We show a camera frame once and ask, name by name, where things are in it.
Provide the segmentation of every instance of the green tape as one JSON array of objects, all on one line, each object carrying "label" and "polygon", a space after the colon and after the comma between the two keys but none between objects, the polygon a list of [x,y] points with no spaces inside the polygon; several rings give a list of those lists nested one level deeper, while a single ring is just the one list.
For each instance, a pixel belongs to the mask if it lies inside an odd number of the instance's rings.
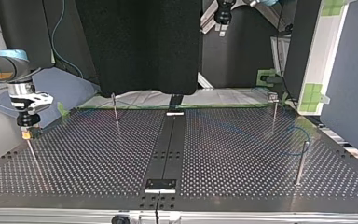
[{"label": "green tape", "polygon": [[274,84],[268,84],[265,81],[261,80],[261,77],[275,77],[276,71],[275,69],[269,69],[269,70],[258,70],[257,72],[257,82],[255,83],[256,86],[265,86],[265,87],[273,87]]},{"label": "green tape", "polygon": [[60,112],[61,116],[66,119],[68,116],[69,116],[69,110],[66,110],[64,107],[63,107],[63,104],[61,102],[58,102],[57,103],[57,109],[58,111]]},{"label": "green tape", "polygon": [[322,16],[326,17],[326,16],[340,15],[344,5],[345,5],[345,0],[324,0]]},{"label": "green tape", "polygon": [[[179,105],[181,109],[196,109],[196,108],[260,108],[270,106],[270,104],[245,104],[245,105]],[[168,109],[167,105],[132,105],[132,106],[118,106],[117,110],[140,110],[140,109]],[[106,109],[112,110],[112,106],[82,106],[79,109]]]},{"label": "green tape", "polygon": [[299,110],[304,112],[316,112],[322,99],[322,84],[307,83],[301,100]]},{"label": "green tape", "polygon": [[270,106],[270,104],[246,104],[246,105],[180,105],[178,108],[260,108]]}]

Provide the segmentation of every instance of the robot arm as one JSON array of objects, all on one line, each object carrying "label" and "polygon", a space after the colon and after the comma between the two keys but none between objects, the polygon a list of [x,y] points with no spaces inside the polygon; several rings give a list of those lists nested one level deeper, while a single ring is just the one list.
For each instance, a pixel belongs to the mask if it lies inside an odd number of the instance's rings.
[{"label": "robot arm", "polygon": [[52,96],[35,90],[32,75],[36,72],[31,73],[25,51],[0,50],[0,83],[7,83],[11,104],[19,112],[17,125],[26,140],[37,136],[38,113],[53,102]]}]

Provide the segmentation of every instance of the vertical pin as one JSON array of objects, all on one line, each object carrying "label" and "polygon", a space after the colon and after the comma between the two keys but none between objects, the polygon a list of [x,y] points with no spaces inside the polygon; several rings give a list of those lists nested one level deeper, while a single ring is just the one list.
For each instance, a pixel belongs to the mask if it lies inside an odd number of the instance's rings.
[{"label": "vertical pin", "polygon": [[117,109],[116,109],[116,96],[114,93],[112,93],[111,97],[112,97],[113,109],[115,110],[116,124],[118,124],[118,116],[117,116]]},{"label": "vertical pin", "polygon": [[305,162],[305,152],[307,151],[307,148],[310,146],[310,142],[304,142],[302,151],[301,151],[301,158],[300,158],[300,163],[298,165],[298,172],[297,172],[297,177],[296,177],[296,185],[300,184],[301,181],[301,176],[303,173],[303,169],[304,169],[304,162]]},{"label": "vertical pin", "polygon": [[34,154],[34,148],[32,147],[31,140],[26,140],[26,141],[27,141],[27,144],[28,144],[28,148],[29,148],[30,151],[31,151],[32,157],[34,158],[34,160],[37,161],[37,157],[36,157],[36,155]]}]

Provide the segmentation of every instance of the robot end effector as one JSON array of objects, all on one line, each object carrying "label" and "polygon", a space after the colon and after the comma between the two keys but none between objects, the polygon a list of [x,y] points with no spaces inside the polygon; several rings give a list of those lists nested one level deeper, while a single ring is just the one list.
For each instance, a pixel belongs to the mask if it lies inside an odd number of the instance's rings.
[{"label": "robot end effector", "polygon": [[28,57],[23,50],[0,50],[0,83],[6,83],[11,104],[19,112],[17,124],[22,138],[36,138],[39,133],[39,112],[49,108],[53,97],[35,90]]},{"label": "robot end effector", "polygon": [[[237,4],[237,0],[216,0],[218,9],[214,13],[214,21],[216,22],[216,31],[220,31],[220,36],[224,36],[225,32],[231,23],[232,15],[231,10],[234,6],[240,6],[242,4]],[[249,4],[250,7],[255,7],[257,4],[264,4],[268,7],[275,5],[278,0],[252,0]]]}]

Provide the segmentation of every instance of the black strip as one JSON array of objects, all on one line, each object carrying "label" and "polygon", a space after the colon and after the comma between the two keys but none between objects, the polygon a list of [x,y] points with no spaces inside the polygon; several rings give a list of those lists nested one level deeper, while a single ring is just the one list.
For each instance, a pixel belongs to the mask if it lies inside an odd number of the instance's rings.
[{"label": "black strip", "polygon": [[168,144],[167,150],[165,151],[166,157],[165,157],[164,169],[163,169],[163,172],[161,175],[161,179],[164,179],[165,170],[167,169],[167,162],[169,159],[169,151],[170,151],[171,142],[172,142],[172,134],[173,134],[173,127],[175,126],[175,120],[176,120],[176,117],[173,117],[173,123],[172,123],[172,128],[171,128],[171,135],[170,135],[170,143]]},{"label": "black strip", "polygon": [[164,167],[163,179],[176,179],[176,193],[163,194],[165,200],[158,201],[158,209],[173,211],[175,202],[180,196],[180,185],[182,175],[182,164],[185,146],[186,114],[174,117],[172,137],[168,147],[167,162]]}]

